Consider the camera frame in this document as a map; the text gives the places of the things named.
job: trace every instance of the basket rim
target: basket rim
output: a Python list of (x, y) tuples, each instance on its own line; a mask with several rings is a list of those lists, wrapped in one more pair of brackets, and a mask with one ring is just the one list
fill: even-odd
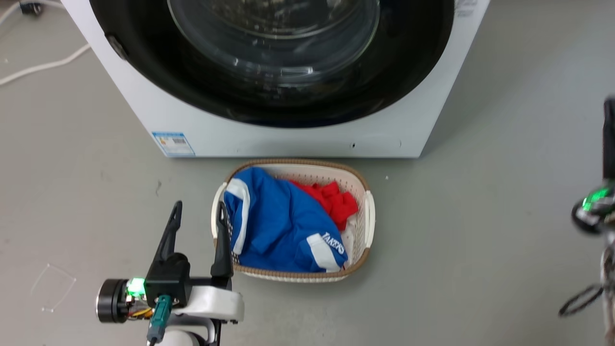
[(357, 179), (363, 185), (363, 188), (365, 189), (365, 191), (370, 191), (370, 186), (369, 184), (367, 184), (367, 180), (365, 180), (365, 178), (363, 178), (361, 173), (359, 173), (356, 169), (350, 166), (347, 166), (345, 164), (341, 164), (341, 163), (334, 163), (334, 162), (321, 161), (321, 160), (311, 160), (311, 159), (274, 158), (274, 159), (250, 160), (250, 161), (247, 161), (246, 163), (243, 163), (241, 166), (237, 167), (230, 175), (227, 176), (225, 182), (229, 183), (231, 179), (237, 173), (239, 173), (240, 171), (248, 167), (260, 166), (264, 164), (299, 164), (299, 165), (304, 165), (304, 166), (321, 166), (321, 167), (327, 167), (327, 168), (341, 169), (342, 171), (348, 171), (349, 173), (357, 177)]
[[(312, 160), (312, 159), (298, 159), (298, 158), (272, 158), (272, 159), (254, 159), (247, 161), (240, 165), (237, 169), (235, 169), (231, 174), (228, 175), (225, 182), (229, 183), (231, 179), (240, 171), (252, 167), (252, 166), (260, 166), (264, 164), (296, 164), (296, 165), (305, 165), (305, 166), (322, 166), (328, 168), (336, 168), (341, 169), (343, 171), (348, 171), (353, 174), (355, 177), (359, 179), (361, 184), (363, 185), (365, 191), (370, 193), (370, 186), (367, 184), (367, 181), (361, 173), (355, 170), (352, 167), (349, 167), (345, 164), (334, 163), (329, 161), (321, 161), (321, 160)], [(216, 248), (218, 245), (218, 239), (215, 238), (213, 240), (213, 247)], [(239, 265), (233, 263), (233, 269), (242, 272), (242, 273), (250, 273), (255, 275), (263, 275), (263, 276), (274, 276), (274, 277), (283, 277), (283, 278), (291, 278), (291, 279), (326, 279), (326, 278), (339, 278), (342, 276), (348, 276), (354, 272), (356, 272), (366, 261), (367, 257), (370, 255), (370, 248), (366, 247), (363, 250), (363, 254), (359, 257), (359, 260), (352, 264), (349, 268), (345, 270), (341, 270), (339, 272), (334, 273), (293, 273), (293, 272), (278, 272), (275, 270), (264, 270), (257, 269), (252, 267), (246, 267), (245, 265)]]

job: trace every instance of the energy label sticker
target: energy label sticker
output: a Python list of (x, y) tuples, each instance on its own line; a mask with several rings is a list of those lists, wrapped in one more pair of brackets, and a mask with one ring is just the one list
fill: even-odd
[(195, 156), (182, 132), (152, 132), (152, 135), (167, 156)]

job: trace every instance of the basket handle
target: basket handle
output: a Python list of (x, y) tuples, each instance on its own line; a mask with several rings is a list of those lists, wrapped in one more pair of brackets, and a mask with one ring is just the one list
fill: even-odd
[(220, 201), (220, 197), (224, 193), (225, 189), (226, 189), (226, 182), (220, 185), (220, 187), (218, 188), (218, 191), (216, 191), (216, 196), (213, 199), (211, 220), (212, 220), (212, 236), (213, 236), (214, 242), (218, 240), (218, 228), (216, 227), (216, 221), (218, 220), (218, 202)]
[(365, 213), (365, 247), (369, 249), (374, 240), (376, 228), (376, 204), (374, 203), (374, 195), (371, 194), (370, 190), (365, 192), (365, 205), (367, 206)]

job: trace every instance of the washing machine door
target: washing machine door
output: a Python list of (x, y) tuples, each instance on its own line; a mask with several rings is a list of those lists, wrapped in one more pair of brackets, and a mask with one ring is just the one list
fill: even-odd
[(344, 123), (399, 100), (437, 63), (454, 17), (454, 0), (90, 3), (114, 50), (155, 85), (272, 127)]

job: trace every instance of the white plastic basket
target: white plastic basket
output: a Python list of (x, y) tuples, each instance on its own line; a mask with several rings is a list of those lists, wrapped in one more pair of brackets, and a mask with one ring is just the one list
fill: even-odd
[(336, 181), (342, 192), (350, 192), (359, 206), (357, 213), (357, 226), (354, 233), (352, 247), (352, 262), (344, 270), (336, 273), (289, 273), (274, 270), (262, 270), (259, 268), (246, 267), (234, 258), (234, 269), (255, 278), (266, 280), (284, 281), (293, 283), (328, 283), (340, 281), (354, 273), (365, 263), (370, 252), (371, 242), (374, 238), (376, 225), (376, 206), (369, 186), (365, 179), (354, 169), (336, 163), (325, 161), (313, 161), (305, 159), (264, 159), (250, 161), (238, 167), (227, 179), (218, 191), (212, 205), (212, 236), (214, 244), (217, 244), (218, 233), (216, 228), (216, 212), (218, 202), (224, 198), (227, 183), (233, 176), (248, 167), (260, 167), (278, 179), (294, 180), (302, 184), (319, 183), (326, 185)]

